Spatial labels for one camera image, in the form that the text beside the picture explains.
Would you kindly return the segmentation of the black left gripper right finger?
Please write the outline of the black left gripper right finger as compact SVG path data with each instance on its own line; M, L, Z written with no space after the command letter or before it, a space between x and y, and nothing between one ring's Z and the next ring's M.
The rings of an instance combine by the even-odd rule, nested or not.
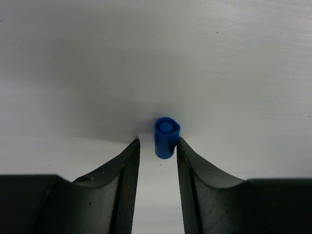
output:
M197 154L182 138L177 168L187 234L309 234L309 178L237 178Z

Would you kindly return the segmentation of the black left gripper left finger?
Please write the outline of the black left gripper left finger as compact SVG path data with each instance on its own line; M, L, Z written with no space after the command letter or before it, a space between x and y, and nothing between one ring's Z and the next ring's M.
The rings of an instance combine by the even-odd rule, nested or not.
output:
M70 182L58 175L2 175L3 234L129 234L137 193L140 142Z

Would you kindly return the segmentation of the small dark blue cap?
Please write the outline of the small dark blue cap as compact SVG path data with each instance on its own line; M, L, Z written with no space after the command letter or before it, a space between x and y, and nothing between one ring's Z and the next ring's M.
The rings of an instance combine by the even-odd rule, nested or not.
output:
M161 117L154 123L155 154L161 159L173 156L179 140L180 125L172 118Z

